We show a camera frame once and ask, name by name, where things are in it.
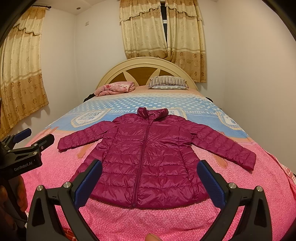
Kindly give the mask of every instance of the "jacket sleeve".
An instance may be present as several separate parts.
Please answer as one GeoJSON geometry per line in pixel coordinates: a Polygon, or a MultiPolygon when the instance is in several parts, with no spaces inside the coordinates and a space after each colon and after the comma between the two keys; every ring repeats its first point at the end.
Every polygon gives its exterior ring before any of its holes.
{"type": "Polygon", "coordinates": [[[68,136],[60,139],[57,148],[60,151],[68,150],[70,148],[76,148],[85,144],[89,144],[100,140],[103,135],[112,127],[115,127],[111,121],[98,122],[84,130],[74,132],[68,136]]]}
{"type": "Polygon", "coordinates": [[[182,126],[193,135],[192,143],[204,150],[232,161],[246,170],[253,170],[256,154],[229,139],[218,131],[203,124],[183,120],[182,126]]]}

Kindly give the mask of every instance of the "curtain rod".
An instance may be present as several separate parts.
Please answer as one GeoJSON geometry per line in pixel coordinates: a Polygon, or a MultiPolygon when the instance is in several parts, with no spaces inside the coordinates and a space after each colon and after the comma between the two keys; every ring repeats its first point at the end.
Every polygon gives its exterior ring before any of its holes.
{"type": "Polygon", "coordinates": [[[48,9],[51,9],[51,6],[43,6],[43,5],[32,5],[32,7],[46,7],[48,9]]]}

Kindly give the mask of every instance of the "cream headboard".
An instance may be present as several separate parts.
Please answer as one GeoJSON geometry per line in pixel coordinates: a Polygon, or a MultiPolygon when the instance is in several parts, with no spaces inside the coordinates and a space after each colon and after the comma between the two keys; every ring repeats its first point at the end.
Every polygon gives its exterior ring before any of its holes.
{"type": "Polygon", "coordinates": [[[190,88],[198,90],[191,77],[179,66],[154,57],[137,57],[123,61],[105,74],[97,88],[118,81],[133,81],[136,86],[141,86],[149,84],[151,77],[162,75],[181,77],[190,88]]]}

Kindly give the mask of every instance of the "folded blanket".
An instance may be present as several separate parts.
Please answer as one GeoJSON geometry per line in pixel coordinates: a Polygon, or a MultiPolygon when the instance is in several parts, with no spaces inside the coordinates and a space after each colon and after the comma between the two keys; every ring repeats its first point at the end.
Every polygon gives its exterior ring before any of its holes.
{"type": "Polygon", "coordinates": [[[115,82],[103,85],[96,89],[95,96],[116,95],[131,92],[135,89],[135,84],[131,81],[115,82]]]}

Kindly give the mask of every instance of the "metal screw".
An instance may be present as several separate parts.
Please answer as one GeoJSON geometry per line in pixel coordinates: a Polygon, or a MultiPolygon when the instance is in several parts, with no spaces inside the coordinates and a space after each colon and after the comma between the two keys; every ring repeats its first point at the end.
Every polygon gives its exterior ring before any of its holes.
{"type": "Polygon", "coordinates": [[[237,187],[237,185],[235,183],[229,183],[228,186],[231,188],[231,189],[235,189],[237,187]]]}
{"type": "Polygon", "coordinates": [[[64,188],[68,188],[68,187],[70,187],[71,186],[71,182],[65,182],[64,184],[63,184],[63,187],[64,188]]]}
{"type": "Polygon", "coordinates": [[[42,185],[39,185],[38,187],[37,187],[37,191],[41,191],[43,189],[43,186],[42,185]]]}
{"type": "Polygon", "coordinates": [[[257,189],[258,192],[262,192],[263,191],[263,188],[261,186],[256,187],[256,189],[257,189]]]}

